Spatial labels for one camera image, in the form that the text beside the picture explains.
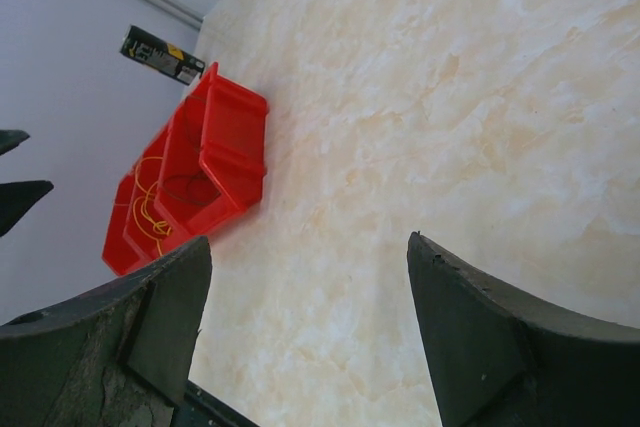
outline red storage bin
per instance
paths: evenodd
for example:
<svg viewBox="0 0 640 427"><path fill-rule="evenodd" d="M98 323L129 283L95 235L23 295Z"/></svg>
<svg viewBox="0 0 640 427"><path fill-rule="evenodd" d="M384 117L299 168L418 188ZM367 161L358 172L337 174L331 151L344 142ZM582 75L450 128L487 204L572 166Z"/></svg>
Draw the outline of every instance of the red storage bin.
<svg viewBox="0 0 640 427"><path fill-rule="evenodd" d="M188 233L211 233L262 199L267 102L214 64L171 119L155 199Z"/></svg>
<svg viewBox="0 0 640 427"><path fill-rule="evenodd" d="M103 260L117 275L127 274L129 271L143 267L150 261L146 257L140 257L122 236L127 211L131 203L133 184L133 174L127 174L118 185L102 253Z"/></svg>
<svg viewBox="0 0 640 427"><path fill-rule="evenodd" d="M262 199L267 102L214 64L120 182L102 258L125 275Z"/></svg>

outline beige marble tile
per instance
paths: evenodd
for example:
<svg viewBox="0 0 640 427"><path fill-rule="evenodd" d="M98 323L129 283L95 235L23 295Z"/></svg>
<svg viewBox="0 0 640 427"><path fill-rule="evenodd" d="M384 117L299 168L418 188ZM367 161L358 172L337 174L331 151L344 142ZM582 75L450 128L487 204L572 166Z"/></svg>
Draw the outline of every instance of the beige marble tile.
<svg viewBox="0 0 640 427"><path fill-rule="evenodd" d="M198 54L270 101L191 377L262 426L439 425L421 230L640 327L640 0L222 0Z"/></svg>

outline yellow cord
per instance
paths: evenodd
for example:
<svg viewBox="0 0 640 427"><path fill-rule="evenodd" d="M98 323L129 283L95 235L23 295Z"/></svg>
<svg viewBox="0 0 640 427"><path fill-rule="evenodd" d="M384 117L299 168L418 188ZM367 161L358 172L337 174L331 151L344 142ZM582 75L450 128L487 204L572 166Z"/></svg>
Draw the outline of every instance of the yellow cord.
<svg viewBox="0 0 640 427"><path fill-rule="evenodd" d="M142 186L142 184L140 184L140 179L139 179L140 166L142 165L143 162L147 160L161 161L162 157L143 157L142 159L140 159L140 161L136 165L136 168L134 170L135 184L136 184L136 187L138 187L138 189L140 189L144 195L136 197L133 200L133 205L132 205L133 220L135 221L136 225L140 229L140 232L142 232L144 235L146 235L150 239L155 240L156 247L158 248L158 255L162 255L161 241L165 237L168 237L169 235L171 235L171 227L169 226L169 223L166 220L160 220L160 221L155 220L151 216L151 214L149 214L149 202L153 202L153 200L156 198L155 194L153 193L153 190L154 189L158 190L158 181L156 180L153 184L151 184L151 186L148 189L145 189ZM138 204L140 204L140 214L142 215L142 218L151 224L152 231L154 234L156 234L155 236L148 233L140 224L140 221L138 220L138 214L137 214Z"/></svg>

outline red plastic bin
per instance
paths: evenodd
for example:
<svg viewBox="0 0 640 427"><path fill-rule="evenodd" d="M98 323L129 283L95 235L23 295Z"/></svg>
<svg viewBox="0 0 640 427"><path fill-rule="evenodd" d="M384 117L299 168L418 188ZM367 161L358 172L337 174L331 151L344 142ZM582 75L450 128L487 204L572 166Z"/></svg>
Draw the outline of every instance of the red plastic bin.
<svg viewBox="0 0 640 427"><path fill-rule="evenodd" d="M120 185L118 185L116 198L113 201L113 210L111 211L107 238L102 252L103 260L117 275L125 275L130 271L143 267L149 262L149 259L141 258L122 236L127 211L131 203L133 183L133 174L127 174L122 181L120 181Z"/></svg>
<svg viewBox="0 0 640 427"><path fill-rule="evenodd" d="M120 182L102 253L117 275L260 202L267 113L266 100L219 76L217 63L205 73Z"/></svg>
<svg viewBox="0 0 640 427"><path fill-rule="evenodd" d="M200 235L260 202L267 113L263 97L214 64L171 119L156 210Z"/></svg>

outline dark fin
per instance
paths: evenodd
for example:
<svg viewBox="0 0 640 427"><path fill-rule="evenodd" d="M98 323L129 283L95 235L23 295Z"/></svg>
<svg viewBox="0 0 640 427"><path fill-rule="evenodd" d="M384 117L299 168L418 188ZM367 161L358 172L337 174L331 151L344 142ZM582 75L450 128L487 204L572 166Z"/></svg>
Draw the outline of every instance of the dark fin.
<svg viewBox="0 0 640 427"><path fill-rule="evenodd" d="M0 326L0 425L169 426L174 408L166 397L182 400L188 388L210 253L206 238L194 239L125 277ZM131 363L145 348L148 362Z"/></svg>
<svg viewBox="0 0 640 427"><path fill-rule="evenodd" d="M48 180L0 184L0 237L9 232L51 189L53 184Z"/></svg>
<svg viewBox="0 0 640 427"><path fill-rule="evenodd" d="M15 149L29 138L23 130L0 130L0 155Z"/></svg>
<svg viewBox="0 0 640 427"><path fill-rule="evenodd" d="M640 330L534 297L416 233L407 257L444 427L638 425Z"/></svg>

